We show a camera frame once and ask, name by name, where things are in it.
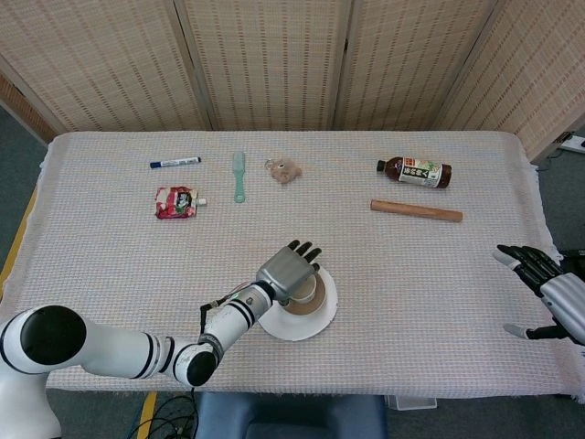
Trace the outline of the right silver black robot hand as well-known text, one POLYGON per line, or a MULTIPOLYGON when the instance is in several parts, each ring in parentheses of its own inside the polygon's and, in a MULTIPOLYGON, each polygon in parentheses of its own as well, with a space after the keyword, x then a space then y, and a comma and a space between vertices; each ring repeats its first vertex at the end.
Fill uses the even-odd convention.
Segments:
POLYGON ((527 339, 564 339, 584 344, 584 281, 564 271, 540 249, 499 244, 494 258, 514 272, 540 299, 552 316, 548 327, 527 328, 504 324, 508 334, 527 339))

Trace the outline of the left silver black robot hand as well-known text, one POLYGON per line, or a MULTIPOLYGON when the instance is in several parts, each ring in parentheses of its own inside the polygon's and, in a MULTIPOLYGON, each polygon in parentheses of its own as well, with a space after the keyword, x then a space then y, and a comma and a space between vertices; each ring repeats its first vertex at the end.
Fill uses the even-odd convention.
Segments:
POLYGON ((269 296, 279 303, 292 295, 319 269, 315 262, 322 249, 311 242, 293 240, 279 249, 256 273, 255 281, 268 287, 269 296))

